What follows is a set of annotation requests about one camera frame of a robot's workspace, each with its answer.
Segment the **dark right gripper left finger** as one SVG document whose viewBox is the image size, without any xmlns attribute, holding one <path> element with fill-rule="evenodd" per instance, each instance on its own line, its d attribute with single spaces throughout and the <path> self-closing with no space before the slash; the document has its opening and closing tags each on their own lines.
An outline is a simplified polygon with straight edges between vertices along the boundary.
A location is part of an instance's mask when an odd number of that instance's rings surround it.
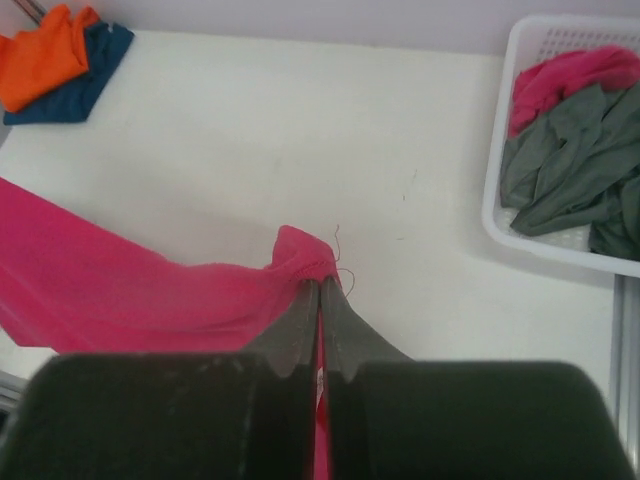
<svg viewBox="0 0 640 480">
<path fill-rule="evenodd" d="M 305 281 L 288 309 L 244 348 L 261 367 L 250 423 L 250 479 L 313 477 L 318 313 L 319 285 Z"/>
</svg>

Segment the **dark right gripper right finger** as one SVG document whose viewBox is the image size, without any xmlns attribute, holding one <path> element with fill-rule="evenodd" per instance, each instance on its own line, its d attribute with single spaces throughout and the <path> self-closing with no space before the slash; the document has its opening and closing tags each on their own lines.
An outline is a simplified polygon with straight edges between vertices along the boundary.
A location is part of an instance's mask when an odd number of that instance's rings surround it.
<svg viewBox="0 0 640 480">
<path fill-rule="evenodd" d="M 327 456 L 331 479 L 360 479 L 368 473 L 368 423 L 360 367 L 369 363 L 409 363 L 411 358 L 384 339 L 350 306 L 338 281 L 320 288 L 325 361 Z"/>
</svg>

